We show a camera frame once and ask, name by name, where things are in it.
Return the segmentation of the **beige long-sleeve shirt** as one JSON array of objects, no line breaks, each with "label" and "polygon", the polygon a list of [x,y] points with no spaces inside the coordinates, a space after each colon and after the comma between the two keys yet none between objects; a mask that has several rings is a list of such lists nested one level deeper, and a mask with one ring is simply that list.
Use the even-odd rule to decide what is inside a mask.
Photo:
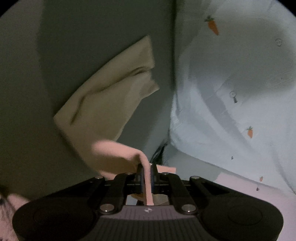
[{"label": "beige long-sleeve shirt", "polygon": [[135,198],[161,204],[152,193],[151,164],[140,150],[118,138],[140,102],[158,91],[152,79],[149,36],[125,49],[82,84],[54,116],[54,122],[81,159],[108,180],[144,168],[144,189]]}]

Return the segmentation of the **white carrot-print storage bag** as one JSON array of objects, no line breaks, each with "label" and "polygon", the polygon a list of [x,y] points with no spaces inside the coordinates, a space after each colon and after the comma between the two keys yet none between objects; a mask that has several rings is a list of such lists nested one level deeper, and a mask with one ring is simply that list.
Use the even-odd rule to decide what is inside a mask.
[{"label": "white carrot-print storage bag", "polygon": [[295,192],[295,15],[279,1],[177,1],[170,136],[181,152]]}]

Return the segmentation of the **red and grey garment pile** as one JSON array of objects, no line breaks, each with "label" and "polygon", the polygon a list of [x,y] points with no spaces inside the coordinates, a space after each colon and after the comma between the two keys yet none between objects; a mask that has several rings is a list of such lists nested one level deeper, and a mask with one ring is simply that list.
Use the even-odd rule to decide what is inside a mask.
[{"label": "red and grey garment pile", "polygon": [[30,202],[27,198],[15,193],[9,193],[8,189],[1,185],[1,205],[0,205],[0,238],[3,241],[18,240],[13,229],[12,220],[15,212]]}]

